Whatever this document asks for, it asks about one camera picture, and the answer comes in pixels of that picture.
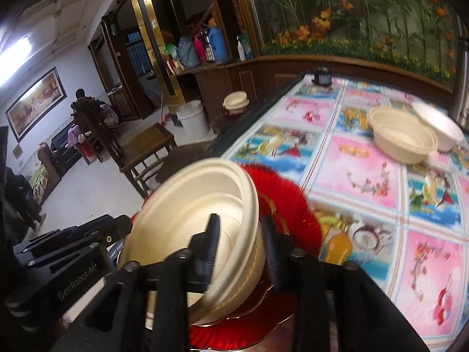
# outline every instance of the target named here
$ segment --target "black leather sofa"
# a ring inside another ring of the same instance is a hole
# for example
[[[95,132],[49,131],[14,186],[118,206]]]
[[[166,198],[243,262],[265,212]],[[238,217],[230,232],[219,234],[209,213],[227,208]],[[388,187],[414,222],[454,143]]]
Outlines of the black leather sofa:
[[[81,154],[74,147],[67,148],[67,137],[73,122],[69,123],[51,140],[52,162],[60,176],[65,173],[81,158]]]

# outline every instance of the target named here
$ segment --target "blue plastic pitcher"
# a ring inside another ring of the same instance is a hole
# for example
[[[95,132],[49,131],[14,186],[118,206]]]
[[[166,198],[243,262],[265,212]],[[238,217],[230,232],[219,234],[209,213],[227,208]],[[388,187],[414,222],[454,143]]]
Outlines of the blue plastic pitcher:
[[[210,27],[208,38],[210,40],[210,46],[212,47],[215,62],[228,61],[227,48],[225,47],[225,41],[223,40],[221,30],[217,27]]]
[[[178,61],[180,61],[186,69],[193,69],[200,65],[194,44],[187,37],[180,38],[177,52]]]

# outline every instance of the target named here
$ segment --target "fluorescent light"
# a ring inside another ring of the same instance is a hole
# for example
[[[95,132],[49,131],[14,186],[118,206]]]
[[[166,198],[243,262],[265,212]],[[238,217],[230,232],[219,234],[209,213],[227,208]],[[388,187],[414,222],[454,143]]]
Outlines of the fluorescent light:
[[[0,86],[27,61],[31,44],[27,37],[0,53]]]

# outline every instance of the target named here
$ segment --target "screw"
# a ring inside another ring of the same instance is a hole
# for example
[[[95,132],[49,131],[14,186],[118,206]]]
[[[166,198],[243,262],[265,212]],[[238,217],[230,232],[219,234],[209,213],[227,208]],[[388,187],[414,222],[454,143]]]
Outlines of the screw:
[[[347,260],[344,262],[343,267],[348,271],[355,271],[358,270],[360,266],[355,261]]]
[[[293,249],[290,253],[293,258],[303,258],[306,256],[306,251],[303,249]]]
[[[136,268],[138,268],[140,265],[138,262],[131,260],[130,262],[126,263],[123,267],[125,271],[134,271]]]
[[[182,260],[189,258],[192,255],[192,252],[189,249],[181,249],[179,250],[179,253],[177,253],[177,256],[181,258]]]

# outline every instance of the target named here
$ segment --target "window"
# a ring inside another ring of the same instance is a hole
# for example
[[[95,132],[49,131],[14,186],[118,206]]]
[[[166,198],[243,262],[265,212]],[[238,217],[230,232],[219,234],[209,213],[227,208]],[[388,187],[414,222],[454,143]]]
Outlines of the window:
[[[148,53],[145,50],[140,32],[133,32],[124,36],[124,42],[137,76],[141,76],[151,71],[152,64],[149,61]]]

